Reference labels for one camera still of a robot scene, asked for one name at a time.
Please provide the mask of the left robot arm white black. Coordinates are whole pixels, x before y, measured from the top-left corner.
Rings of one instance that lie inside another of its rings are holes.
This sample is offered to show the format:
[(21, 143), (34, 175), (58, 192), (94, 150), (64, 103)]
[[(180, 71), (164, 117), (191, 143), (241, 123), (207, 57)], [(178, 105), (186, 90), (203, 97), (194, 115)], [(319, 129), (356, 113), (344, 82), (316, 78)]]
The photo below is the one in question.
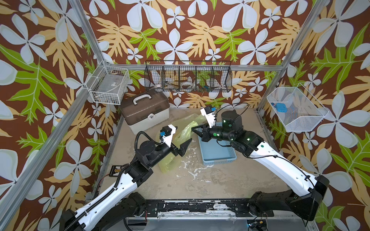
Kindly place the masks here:
[(190, 138), (177, 147), (172, 144), (171, 135), (162, 138), (170, 144), (156, 142), (144, 131), (138, 132), (134, 143), (134, 158), (120, 171), (115, 183), (77, 211), (69, 209), (63, 212), (59, 230), (92, 231), (121, 199), (135, 191), (153, 174), (152, 167), (170, 153), (184, 156), (192, 142)]

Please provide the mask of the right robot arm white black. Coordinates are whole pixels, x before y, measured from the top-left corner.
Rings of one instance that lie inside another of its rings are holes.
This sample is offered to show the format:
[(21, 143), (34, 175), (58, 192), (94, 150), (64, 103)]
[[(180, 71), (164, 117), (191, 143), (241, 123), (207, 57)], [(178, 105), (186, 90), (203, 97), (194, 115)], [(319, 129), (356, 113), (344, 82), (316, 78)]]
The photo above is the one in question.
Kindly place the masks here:
[(326, 177), (302, 170), (255, 132), (245, 130), (236, 110), (224, 111), (219, 126), (216, 124), (216, 108), (208, 106), (200, 111), (207, 122), (193, 127), (192, 131), (203, 142), (226, 141), (227, 147), (262, 164), (289, 186), (289, 190), (278, 193), (255, 192), (248, 201), (252, 214), (260, 216), (273, 210), (290, 211), (303, 220), (314, 220), (330, 182)]

